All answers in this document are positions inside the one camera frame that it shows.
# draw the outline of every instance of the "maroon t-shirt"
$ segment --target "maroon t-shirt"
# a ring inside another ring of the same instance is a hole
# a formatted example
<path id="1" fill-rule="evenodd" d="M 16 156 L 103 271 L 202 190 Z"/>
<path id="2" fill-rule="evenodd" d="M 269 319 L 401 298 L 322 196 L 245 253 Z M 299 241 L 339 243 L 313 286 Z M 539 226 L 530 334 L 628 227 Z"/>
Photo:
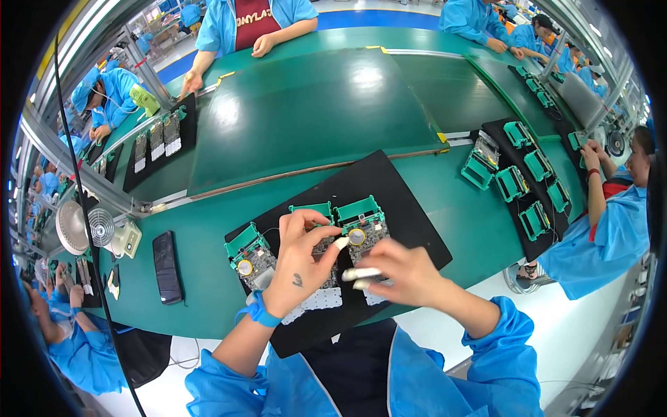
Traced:
<path id="1" fill-rule="evenodd" d="M 252 48 L 257 38 L 280 30 L 269 0 L 236 0 L 236 51 Z"/>

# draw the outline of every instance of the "blue wrist strap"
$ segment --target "blue wrist strap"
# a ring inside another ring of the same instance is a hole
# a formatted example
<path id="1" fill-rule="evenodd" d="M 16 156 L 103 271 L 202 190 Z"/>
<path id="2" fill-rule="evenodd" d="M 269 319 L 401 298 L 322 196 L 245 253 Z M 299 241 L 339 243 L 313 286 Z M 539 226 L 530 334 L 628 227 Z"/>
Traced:
<path id="1" fill-rule="evenodd" d="M 248 313 L 250 318 L 254 322 L 258 322 L 262 326 L 266 327 L 276 327 L 283 320 L 281 318 L 272 316 L 264 308 L 264 300 L 261 297 L 262 290 L 255 290 L 252 292 L 252 298 L 255 299 L 255 302 L 250 304 L 248 307 L 244 307 L 236 313 L 234 317 L 234 323 L 238 323 L 238 318 L 240 314 Z"/>

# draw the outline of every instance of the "hand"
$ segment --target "hand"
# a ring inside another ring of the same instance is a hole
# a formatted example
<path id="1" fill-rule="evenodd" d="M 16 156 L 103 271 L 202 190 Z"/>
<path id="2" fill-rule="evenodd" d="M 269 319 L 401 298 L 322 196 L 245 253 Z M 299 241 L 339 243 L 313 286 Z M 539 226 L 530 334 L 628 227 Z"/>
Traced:
<path id="1" fill-rule="evenodd" d="M 368 291 L 387 300 L 415 307 L 434 307 L 451 283 L 431 262 L 426 249 L 407 249 L 389 238 L 378 242 L 359 268 L 377 268 L 393 285 L 371 283 Z"/>
<path id="2" fill-rule="evenodd" d="M 83 305 L 83 287 L 77 284 L 69 291 L 69 306 L 81 308 L 81 305 Z"/>
<path id="3" fill-rule="evenodd" d="M 195 93 L 198 89 L 204 86 L 204 81 L 201 79 L 201 74 L 190 70 L 185 73 L 183 78 L 183 88 L 181 89 L 181 100 L 185 98 L 188 93 Z"/>
<path id="4" fill-rule="evenodd" d="M 517 47 L 511 47 L 511 48 L 510 48 L 510 53 L 511 53 L 512 55 L 514 55 L 514 57 L 515 57 L 516 59 L 518 59 L 519 61 L 521 61 L 521 60 L 524 58 L 524 52 L 523 52 L 521 49 L 517 48 Z"/>
<path id="5" fill-rule="evenodd" d="M 111 128 L 109 125 L 102 125 L 95 130 L 95 139 L 98 143 L 100 143 L 102 139 L 109 135 L 111 135 Z"/>
<path id="6" fill-rule="evenodd" d="M 267 53 L 271 52 L 271 49 L 275 46 L 275 38 L 273 33 L 267 33 L 257 38 L 255 45 L 252 47 L 252 56 L 255 58 L 261 58 Z"/>
<path id="7" fill-rule="evenodd" d="M 503 53 L 507 51 L 507 45 L 505 45 L 503 41 L 499 41 L 492 37 L 488 38 L 488 40 L 486 41 L 486 46 L 488 46 L 489 48 L 493 49 L 495 52 L 498 53 Z"/>
<path id="8" fill-rule="evenodd" d="M 46 296 L 51 299 L 51 295 L 53 294 L 53 281 L 51 281 L 51 278 L 46 277 Z"/>
<path id="9" fill-rule="evenodd" d="M 55 268 L 55 286 L 59 287 L 65 283 L 62 275 L 65 273 L 66 267 L 67 265 L 64 262 L 60 262 Z"/>
<path id="10" fill-rule="evenodd" d="M 584 145 L 579 152 L 581 152 L 584 157 L 584 163 L 586 164 L 586 169 L 588 171 L 591 169 L 600 169 L 600 158 L 593 148 L 589 145 Z"/>
<path id="11" fill-rule="evenodd" d="M 604 149 L 602 149 L 602 145 L 600 145 L 596 140 L 589 139 L 587 145 L 590 146 L 590 148 L 593 149 L 595 153 L 598 154 L 598 159 L 600 161 L 602 161 L 605 158 L 609 158 L 609 155 L 607 155 Z"/>
<path id="12" fill-rule="evenodd" d="M 278 263 L 269 288 L 262 294 L 266 310 L 272 316 L 285 317 L 321 287 L 338 252 L 349 242 L 348 238 L 337 240 L 315 262 L 313 247 L 327 236 L 340 234 L 341 228 L 321 226 L 306 233 L 304 227 L 310 229 L 314 224 L 327 225 L 329 220 L 315 210 L 296 210 L 280 217 Z"/>

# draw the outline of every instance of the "white fan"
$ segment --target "white fan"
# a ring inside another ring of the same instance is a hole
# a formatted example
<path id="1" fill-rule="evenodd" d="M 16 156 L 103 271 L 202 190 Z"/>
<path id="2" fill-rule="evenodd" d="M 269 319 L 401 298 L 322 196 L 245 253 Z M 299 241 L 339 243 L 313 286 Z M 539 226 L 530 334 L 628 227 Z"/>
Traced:
<path id="1" fill-rule="evenodd" d="M 68 201 L 58 209 L 56 217 L 55 227 L 60 242 L 71 254 L 83 255 L 89 244 L 81 206 L 75 201 Z M 131 220 L 128 220 L 123 227 L 117 228 L 108 211 L 96 208 L 88 213 L 88 221 L 93 234 L 93 245 L 105 248 L 116 258 L 124 254 L 134 258 L 141 240 L 141 230 Z"/>

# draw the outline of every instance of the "bracelet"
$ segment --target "bracelet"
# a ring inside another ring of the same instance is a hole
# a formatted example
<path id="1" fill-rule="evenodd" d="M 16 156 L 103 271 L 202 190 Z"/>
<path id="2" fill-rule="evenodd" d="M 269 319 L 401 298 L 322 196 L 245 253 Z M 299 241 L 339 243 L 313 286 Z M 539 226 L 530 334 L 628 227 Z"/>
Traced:
<path id="1" fill-rule="evenodd" d="M 261 293 L 262 290 L 255 290 L 252 292 L 252 297 L 255 299 L 255 302 L 250 304 L 248 307 L 240 309 L 239 312 L 236 313 L 236 316 L 234 316 L 235 324 L 238 323 L 237 319 L 242 313 L 248 313 L 252 321 L 258 322 L 262 326 L 266 327 L 276 327 L 278 324 L 280 324 L 281 321 L 283 321 L 282 318 L 275 317 L 266 311 Z"/>
<path id="2" fill-rule="evenodd" d="M 594 173 L 598 173 L 600 175 L 600 170 L 597 168 L 589 169 L 588 173 L 586 174 L 586 181 L 590 179 L 590 176 L 593 175 Z"/>

